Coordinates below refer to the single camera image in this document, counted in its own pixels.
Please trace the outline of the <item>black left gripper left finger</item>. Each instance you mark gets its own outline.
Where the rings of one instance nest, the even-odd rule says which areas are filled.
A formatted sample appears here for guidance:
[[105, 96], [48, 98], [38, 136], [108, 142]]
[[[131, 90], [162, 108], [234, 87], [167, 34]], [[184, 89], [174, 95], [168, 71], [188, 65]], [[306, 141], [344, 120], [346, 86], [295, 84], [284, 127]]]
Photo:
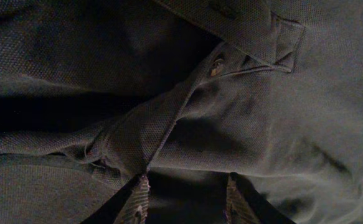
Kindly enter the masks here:
[[136, 175], [81, 224], [145, 224], [149, 191], [147, 175]]

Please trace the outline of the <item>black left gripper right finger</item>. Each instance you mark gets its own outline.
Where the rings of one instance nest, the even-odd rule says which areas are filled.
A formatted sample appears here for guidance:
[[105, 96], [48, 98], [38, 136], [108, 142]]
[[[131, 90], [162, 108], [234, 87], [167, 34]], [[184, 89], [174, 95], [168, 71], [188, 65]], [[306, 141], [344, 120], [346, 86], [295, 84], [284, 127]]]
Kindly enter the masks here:
[[295, 224], [236, 172], [228, 177], [225, 216], [227, 224]]

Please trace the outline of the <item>black polo shirt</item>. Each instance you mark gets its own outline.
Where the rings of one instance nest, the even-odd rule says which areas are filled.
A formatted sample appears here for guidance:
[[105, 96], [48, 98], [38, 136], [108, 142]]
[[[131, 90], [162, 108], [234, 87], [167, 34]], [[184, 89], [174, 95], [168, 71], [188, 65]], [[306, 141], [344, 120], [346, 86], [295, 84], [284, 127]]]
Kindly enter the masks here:
[[227, 223], [229, 174], [363, 223], [363, 1], [0, 1], [0, 223]]

